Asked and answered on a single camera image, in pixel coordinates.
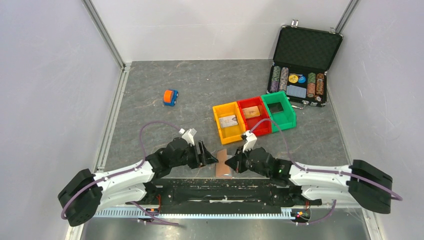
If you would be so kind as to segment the tan leather card holder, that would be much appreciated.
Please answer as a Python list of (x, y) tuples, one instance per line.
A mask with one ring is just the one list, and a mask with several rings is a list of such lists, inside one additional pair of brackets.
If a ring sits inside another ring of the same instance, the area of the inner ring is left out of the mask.
[(228, 155), (227, 149), (221, 149), (216, 153), (218, 162), (215, 164), (215, 177), (221, 179), (231, 179), (233, 177), (233, 170), (226, 165), (226, 161), (231, 158)]

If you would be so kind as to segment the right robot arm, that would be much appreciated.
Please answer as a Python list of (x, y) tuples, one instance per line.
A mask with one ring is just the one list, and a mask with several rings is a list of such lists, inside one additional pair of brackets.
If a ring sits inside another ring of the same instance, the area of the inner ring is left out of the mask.
[(393, 178), (364, 160), (341, 166), (307, 165), (275, 158), (260, 147), (240, 149), (225, 164), (238, 173), (255, 172), (277, 186), (294, 186), (288, 196), (295, 204), (341, 200), (375, 213), (391, 213)]

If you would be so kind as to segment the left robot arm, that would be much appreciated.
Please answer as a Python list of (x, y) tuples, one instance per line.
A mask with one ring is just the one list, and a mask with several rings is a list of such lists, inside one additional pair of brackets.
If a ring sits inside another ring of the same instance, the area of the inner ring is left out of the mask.
[(172, 168), (197, 169), (217, 162), (202, 141), (193, 144), (176, 137), (132, 165), (100, 173), (80, 170), (58, 194), (61, 218), (76, 227), (109, 207), (133, 202), (149, 205), (159, 199), (153, 180), (167, 176)]

